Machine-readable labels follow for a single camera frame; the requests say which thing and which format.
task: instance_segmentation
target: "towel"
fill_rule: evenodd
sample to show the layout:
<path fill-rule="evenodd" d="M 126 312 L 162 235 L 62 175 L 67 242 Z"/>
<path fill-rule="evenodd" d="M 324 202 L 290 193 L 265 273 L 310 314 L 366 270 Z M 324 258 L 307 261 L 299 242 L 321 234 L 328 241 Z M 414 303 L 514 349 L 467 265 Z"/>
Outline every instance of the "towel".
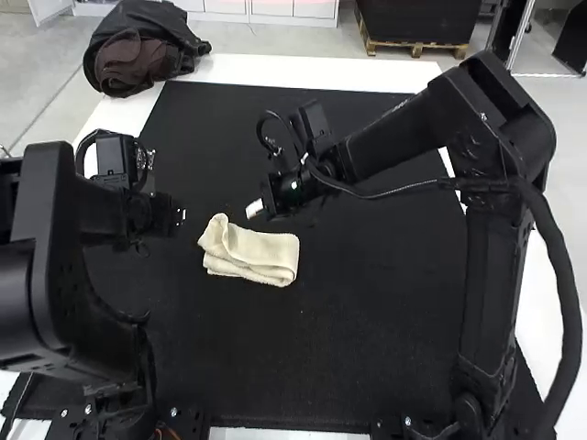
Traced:
<path fill-rule="evenodd" d="M 297 276 L 300 240 L 293 234 L 265 234 L 228 222 L 216 214 L 198 245 L 205 251 L 204 267 L 210 275 L 240 277 L 285 287 Z"/>

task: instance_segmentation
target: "floor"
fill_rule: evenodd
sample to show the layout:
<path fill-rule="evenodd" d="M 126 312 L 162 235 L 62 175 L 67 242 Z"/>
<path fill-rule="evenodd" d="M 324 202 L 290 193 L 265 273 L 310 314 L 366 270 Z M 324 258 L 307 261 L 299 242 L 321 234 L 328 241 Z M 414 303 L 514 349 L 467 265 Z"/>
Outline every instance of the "floor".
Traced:
<path fill-rule="evenodd" d="M 0 144 L 20 155 L 27 144 L 53 139 L 73 141 L 101 99 L 81 71 L 87 41 L 97 18 L 62 16 L 37 29 L 31 16 L 0 14 Z M 194 33 L 212 42 L 214 51 L 291 56 L 367 58 L 349 3 L 343 3 L 336 29 L 279 27 L 212 22 L 190 23 Z M 489 25 L 476 27 L 470 53 L 482 50 Z M 523 42 L 518 73 L 568 73 L 549 57 L 552 36 L 534 25 Z M 405 50 L 386 50 L 378 59 L 409 59 Z M 443 70 L 456 64 L 442 50 L 424 51 L 423 60 Z M 547 195 L 565 232 L 583 300 L 587 303 L 587 192 L 585 130 L 587 80 L 519 78 L 552 118 L 559 146 L 548 181 Z"/>

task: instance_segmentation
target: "black jacket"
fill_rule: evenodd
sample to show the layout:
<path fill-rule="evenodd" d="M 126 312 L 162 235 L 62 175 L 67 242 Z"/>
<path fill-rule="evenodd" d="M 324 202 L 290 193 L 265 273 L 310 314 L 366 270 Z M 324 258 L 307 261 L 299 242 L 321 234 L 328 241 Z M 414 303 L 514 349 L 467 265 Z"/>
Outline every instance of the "black jacket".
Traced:
<path fill-rule="evenodd" d="M 104 18 L 90 39 L 90 45 L 83 55 L 85 77 L 98 92 L 127 97 L 149 89 L 156 80 L 193 72 L 195 59 L 210 52 L 212 46 L 194 35 L 186 22 L 187 13 L 173 3 L 121 1 Z M 118 41 L 126 41 L 125 39 L 133 34 L 139 36 L 139 43 L 147 40 L 152 43 L 153 40 L 158 40 L 161 43 L 161 50 L 158 53 L 161 55 L 161 51 L 163 52 L 164 62 L 149 64 L 149 55 L 145 55 L 145 50 L 139 57 L 140 44 L 135 48 L 136 59 L 133 62 L 129 62 L 129 57 L 133 58 L 133 50 L 127 49 L 121 57 L 113 57 L 112 50 L 102 50 L 106 47 L 112 48 Z M 96 65 L 99 52 L 101 62 Z M 105 64 L 110 70 L 114 69 L 124 75 L 118 75 L 112 80 L 104 70 Z"/>

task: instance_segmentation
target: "black rubber mat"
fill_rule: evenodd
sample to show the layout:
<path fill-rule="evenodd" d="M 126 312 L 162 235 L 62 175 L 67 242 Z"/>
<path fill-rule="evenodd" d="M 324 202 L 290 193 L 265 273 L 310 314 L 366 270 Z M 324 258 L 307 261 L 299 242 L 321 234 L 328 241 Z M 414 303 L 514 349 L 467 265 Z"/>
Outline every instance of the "black rubber mat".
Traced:
<path fill-rule="evenodd" d="M 443 423 L 466 247 L 454 193 L 378 203 L 340 196 L 286 221 L 245 218 L 268 169 L 255 138 L 258 115 L 310 99 L 342 137 L 404 96 L 169 82 L 141 139 L 157 150 L 158 190 L 184 201 L 186 225 L 174 240 L 150 241 L 150 258 L 89 250 L 94 285 L 125 311 L 152 310 L 159 396 L 197 402 L 216 424 L 365 431 L 375 416 L 399 412 Z M 442 174 L 435 152 L 369 185 Z M 194 241 L 219 212 L 241 226 L 297 234 L 297 281 L 278 289 L 207 275 Z M 541 402 L 524 363 L 520 375 L 516 414 L 532 420 Z M 77 387 L 43 379 L 19 415 L 51 417 L 81 401 Z"/>

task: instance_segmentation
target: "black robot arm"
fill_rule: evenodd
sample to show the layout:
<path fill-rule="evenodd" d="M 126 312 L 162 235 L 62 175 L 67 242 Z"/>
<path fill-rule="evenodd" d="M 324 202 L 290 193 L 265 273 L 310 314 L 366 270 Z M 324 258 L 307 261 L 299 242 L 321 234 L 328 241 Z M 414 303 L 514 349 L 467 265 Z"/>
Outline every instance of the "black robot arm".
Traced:
<path fill-rule="evenodd" d="M 291 135 L 296 163 L 289 163 L 282 148 L 262 136 L 263 124 L 276 117 Z M 515 319 L 526 246 L 536 220 L 557 273 L 565 324 L 559 373 L 538 419 L 536 438 L 554 426 L 579 370 L 582 335 L 568 254 L 542 196 L 556 136 L 548 118 L 500 61 L 488 52 L 471 57 L 339 142 L 332 140 L 316 102 L 299 108 L 287 122 L 268 112 L 257 132 L 277 170 L 261 185 L 262 197 L 247 208 L 248 217 L 293 215 L 331 193 L 378 200 L 430 189 L 461 190 L 468 253 L 451 385 L 455 418 L 466 439 L 503 438 L 501 415 L 515 385 Z M 438 177 L 381 192 L 356 186 L 445 146 L 453 179 Z"/>
<path fill-rule="evenodd" d="M 110 157 L 135 147 L 125 145 L 132 137 L 109 136 L 96 143 L 109 140 Z M 136 158 L 120 163 L 123 180 L 137 174 Z M 83 247 L 126 250 L 143 237 L 172 237 L 184 210 L 169 195 L 99 177 L 77 174 L 64 142 L 0 161 L 0 369 L 77 381 L 98 420 L 94 429 L 149 438 L 156 380 L 145 316 L 118 312 L 96 294 Z"/>

